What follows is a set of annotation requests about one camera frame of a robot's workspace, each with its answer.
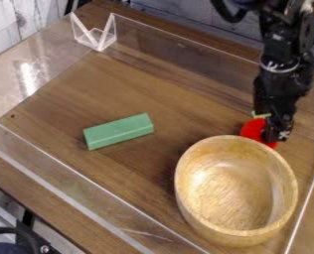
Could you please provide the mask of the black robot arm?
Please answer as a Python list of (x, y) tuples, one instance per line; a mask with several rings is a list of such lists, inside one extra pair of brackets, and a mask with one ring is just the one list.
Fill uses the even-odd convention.
[(211, 0), (222, 18), (239, 23), (259, 17), (263, 49), (254, 80), (254, 116), (263, 121), (257, 139), (289, 139), (298, 100), (314, 86), (314, 0)]

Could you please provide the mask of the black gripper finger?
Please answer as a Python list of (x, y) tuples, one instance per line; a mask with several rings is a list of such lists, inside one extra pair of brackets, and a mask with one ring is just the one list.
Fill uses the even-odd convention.
[(257, 117), (269, 117), (271, 115), (270, 99), (263, 96), (254, 98), (254, 115)]
[(285, 142), (293, 132), (294, 116), (291, 114), (265, 114), (265, 126), (262, 128), (261, 137), (267, 143)]

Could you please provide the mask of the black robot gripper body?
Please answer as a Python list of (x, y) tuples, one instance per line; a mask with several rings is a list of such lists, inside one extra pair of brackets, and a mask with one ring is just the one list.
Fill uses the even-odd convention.
[(277, 66), (261, 65), (259, 75), (254, 80), (254, 97), (270, 99), (271, 114), (297, 112), (297, 102), (306, 96), (314, 84), (314, 63), (301, 63), (287, 70)]

